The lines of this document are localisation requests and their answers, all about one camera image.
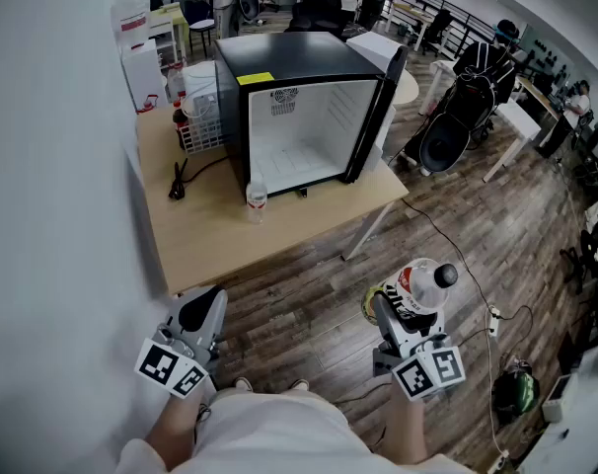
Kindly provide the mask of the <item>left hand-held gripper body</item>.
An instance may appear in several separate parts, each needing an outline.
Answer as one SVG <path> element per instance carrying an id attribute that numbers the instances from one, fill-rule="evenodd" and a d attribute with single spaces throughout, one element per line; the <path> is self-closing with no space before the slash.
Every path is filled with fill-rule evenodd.
<path id="1" fill-rule="evenodd" d="M 153 336 L 145 339 L 134 371 L 173 396 L 185 399 L 200 385 L 205 386 L 213 375 L 219 359 L 219 335 L 210 350 L 191 348 L 183 337 L 183 328 L 169 325 L 169 313 Z"/>

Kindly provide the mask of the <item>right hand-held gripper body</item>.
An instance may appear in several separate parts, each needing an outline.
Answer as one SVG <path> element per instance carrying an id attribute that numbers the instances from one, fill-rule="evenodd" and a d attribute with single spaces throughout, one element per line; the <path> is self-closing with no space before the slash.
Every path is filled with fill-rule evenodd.
<path id="1" fill-rule="evenodd" d="M 402 357 L 389 350 L 384 341 L 373 350 L 373 374 L 391 373 L 406 397 L 414 402 L 466 380 L 459 349 L 446 334 L 428 338 L 410 355 Z"/>

